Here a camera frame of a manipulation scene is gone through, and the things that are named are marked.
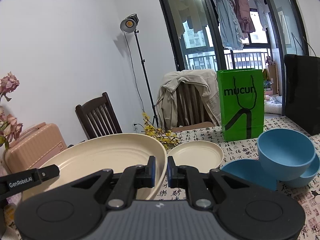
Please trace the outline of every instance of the gray ribbed panel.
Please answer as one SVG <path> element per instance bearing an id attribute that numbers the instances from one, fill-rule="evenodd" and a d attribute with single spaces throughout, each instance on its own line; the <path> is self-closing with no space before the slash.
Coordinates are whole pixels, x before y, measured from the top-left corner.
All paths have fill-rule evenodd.
<path id="1" fill-rule="evenodd" d="M 235 240 L 214 215 L 187 201 L 134 201 L 126 210 L 108 213 L 83 240 Z"/>

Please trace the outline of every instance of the black tote bag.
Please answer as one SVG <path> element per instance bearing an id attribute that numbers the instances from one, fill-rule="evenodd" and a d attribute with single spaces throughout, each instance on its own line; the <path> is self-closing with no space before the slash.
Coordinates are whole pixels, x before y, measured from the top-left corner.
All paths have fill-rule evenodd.
<path id="1" fill-rule="evenodd" d="M 284 56 L 286 66 L 285 115 L 310 135 L 320 133 L 320 58 Z"/>

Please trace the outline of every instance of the dark brown chair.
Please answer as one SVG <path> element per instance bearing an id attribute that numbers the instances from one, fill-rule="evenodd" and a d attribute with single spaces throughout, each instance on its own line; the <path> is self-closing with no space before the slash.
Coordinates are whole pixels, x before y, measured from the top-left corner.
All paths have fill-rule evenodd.
<path id="1" fill-rule="evenodd" d="M 185 126 L 188 130 L 214 126 L 194 85 L 181 82 L 176 92 L 178 123 L 172 131 L 183 131 Z"/>
<path id="2" fill-rule="evenodd" d="M 76 114 L 89 139 L 122 133 L 108 94 L 76 106 Z"/>

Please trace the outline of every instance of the pink jacket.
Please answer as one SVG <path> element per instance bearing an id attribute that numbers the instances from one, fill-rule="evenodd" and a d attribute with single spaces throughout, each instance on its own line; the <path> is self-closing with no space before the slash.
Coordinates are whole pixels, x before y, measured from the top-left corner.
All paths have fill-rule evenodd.
<path id="1" fill-rule="evenodd" d="M 248 0 L 235 0 L 235 13 L 243 33 L 253 33 L 256 31 L 250 17 L 250 7 Z"/>

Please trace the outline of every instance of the light stand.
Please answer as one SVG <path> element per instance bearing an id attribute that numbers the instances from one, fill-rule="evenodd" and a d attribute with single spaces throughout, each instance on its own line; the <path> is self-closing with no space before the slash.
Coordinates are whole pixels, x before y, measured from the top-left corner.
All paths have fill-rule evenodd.
<path id="1" fill-rule="evenodd" d="M 153 120 L 152 120 L 152 125 L 154 124 L 154 122 L 156 120 L 157 127 L 159 127 L 158 116 L 156 114 L 156 106 L 153 103 L 152 94 L 151 94 L 149 81 L 148 81 L 148 77 L 147 77 L 147 72 L 146 72 L 146 69 L 144 66 L 145 60 L 142 58 L 141 49 L 140 49 L 140 45 L 139 45 L 139 41 L 138 41 L 137 34 L 139 33 L 139 31 L 136 30 L 138 22 L 139 22 L 139 19 L 138 19 L 137 15 L 132 14 L 120 23 L 120 29 L 125 33 L 134 32 L 134 36 L 136 37 L 136 42 L 137 42 L 137 46 L 138 46 L 138 50 L 139 50 L 139 54 L 140 54 L 140 59 L 141 59 L 141 65 L 143 68 L 144 77 L 146 79 L 148 92 L 149 92 L 149 96 L 150 96 L 150 100 L 151 100 L 151 104 L 152 104 L 152 110 L 153 110 L 153 114 L 154 114 Z"/>

